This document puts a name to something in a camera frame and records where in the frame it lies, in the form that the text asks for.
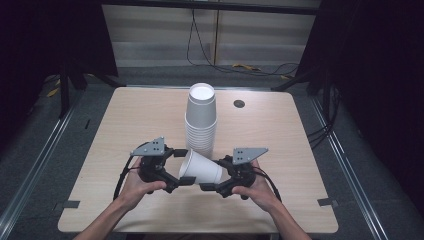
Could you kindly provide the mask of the stack of white foam cups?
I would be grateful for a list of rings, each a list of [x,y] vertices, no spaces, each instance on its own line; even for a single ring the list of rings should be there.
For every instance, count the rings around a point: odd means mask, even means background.
[[[205,157],[211,157],[216,126],[215,89],[206,83],[192,85],[185,113],[186,146]]]

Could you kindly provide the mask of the black metal stand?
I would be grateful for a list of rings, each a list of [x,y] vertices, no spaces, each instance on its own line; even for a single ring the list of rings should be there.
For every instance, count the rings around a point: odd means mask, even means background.
[[[286,83],[283,83],[280,86],[271,87],[270,90],[273,91],[273,92],[285,92],[290,87],[292,87],[296,84],[311,82],[318,75],[318,72],[320,70],[321,70],[321,68],[319,66],[314,67],[314,68],[312,68],[312,69],[310,69],[310,70],[308,70],[304,73],[296,75],[294,78],[291,78]]]
[[[85,76],[88,74],[93,75],[95,78],[101,80],[103,83],[106,83],[113,88],[125,87],[125,84],[112,80],[109,76],[103,74],[100,70],[90,67],[87,64],[83,64],[81,62],[65,61],[61,65],[59,72],[61,95],[60,118],[63,118],[70,110],[69,84],[72,84],[76,90],[85,90],[88,86],[88,82]]]

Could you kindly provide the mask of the dark curtain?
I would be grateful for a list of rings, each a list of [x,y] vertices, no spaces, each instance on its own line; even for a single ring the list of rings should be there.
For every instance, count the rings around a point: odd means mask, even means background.
[[[299,70],[314,67],[424,214],[424,0],[321,0]]]
[[[62,69],[77,89],[118,74],[101,0],[0,0],[0,150]]]

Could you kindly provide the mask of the person's left hand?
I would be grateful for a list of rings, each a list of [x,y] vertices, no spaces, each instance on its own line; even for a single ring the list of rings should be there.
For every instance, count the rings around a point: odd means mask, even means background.
[[[131,167],[124,186],[117,197],[118,203],[126,211],[134,209],[149,192],[154,192],[155,190],[164,189],[166,187],[166,183],[163,181],[144,182],[140,178],[138,170],[141,162],[141,158],[138,158]]]

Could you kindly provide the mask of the person's right hand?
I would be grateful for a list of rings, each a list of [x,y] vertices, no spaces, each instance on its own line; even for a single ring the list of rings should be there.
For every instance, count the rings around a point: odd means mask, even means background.
[[[232,189],[233,194],[249,197],[263,211],[270,215],[280,214],[284,206],[274,195],[265,178],[257,176],[250,187],[236,186]]]

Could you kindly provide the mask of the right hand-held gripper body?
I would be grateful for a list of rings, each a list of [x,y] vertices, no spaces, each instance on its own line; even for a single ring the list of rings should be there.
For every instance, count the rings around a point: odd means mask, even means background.
[[[251,162],[268,151],[267,148],[234,148],[233,169],[225,170],[229,179],[221,182],[230,185],[231,194],[221,195],[223,198],[232,195],[232,189],[236,186],[250,187],[256,180],[257,172],[253,169]]]

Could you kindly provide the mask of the single white foam cup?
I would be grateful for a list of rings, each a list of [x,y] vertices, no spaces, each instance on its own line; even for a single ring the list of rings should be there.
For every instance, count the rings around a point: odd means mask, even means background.
[[[179,177],[195,177],[195,184],[217,184],[222,177],[222,167],[203,155],[189,150],[180,167]]]

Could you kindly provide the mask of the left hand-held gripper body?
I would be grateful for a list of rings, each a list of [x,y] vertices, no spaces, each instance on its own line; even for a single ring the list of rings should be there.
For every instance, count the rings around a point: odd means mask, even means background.
[[[146,183],[163,181],[166,183],[164,191],[172,193],[175,189],[175,178],[165,169],[166,160],[173,154],[173,149],[168,148],[164,138],[159,137],[150,142],[145,142],[134,149],[131,157],[140,157],[138,174]]]

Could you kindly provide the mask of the black overhead bar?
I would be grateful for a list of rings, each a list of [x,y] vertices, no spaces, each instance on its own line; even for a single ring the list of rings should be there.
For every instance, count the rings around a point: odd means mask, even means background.
[[[294,15],[317,15],[320,10],[312,7],[293,7],[277,5],[257,5],[242,3],[221,3],[210,1],[190,1],[190,0],[99,0],[104,5],[116,6],[139,6],[139,7],[158,7],[158,8],[178,8],[178,9],[201,9],[201,10],[220,10],[235,12],[253,12],[253,13],[276,13],[276,14],[294,14]]]

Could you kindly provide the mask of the metal floor rail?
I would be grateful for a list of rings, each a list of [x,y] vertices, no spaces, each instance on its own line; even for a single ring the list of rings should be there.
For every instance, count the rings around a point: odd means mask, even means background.
[[[49,135],[49,138],[46,140],[41,152],[37,155],[37,158],[28,171],[24,181],[13,195],[8,206],[4,209],[4,212],[0,216],[0,239],[7,239],[8,235],[12,231],[39,177],[47,166],[50,156],[66,130],[75,108],[79,105],[79,102],[80,97],[77,97],[68,109],[62,113]]]
[[[349,188],[361,211],[361,214],[370,229],[374,240],[389,240],[389,237],[380,221],[375,208],[372,206],[363,186],[361,185],[356,172],[354,171],[346,152],[340,143],[337,134],[330,129],[329,123],[325,120],[323,107],[316,97],[311,98],[312,106],[319,119],[320,124],[325,129],[325,136],[328,140],[338,164],[346,178]]]

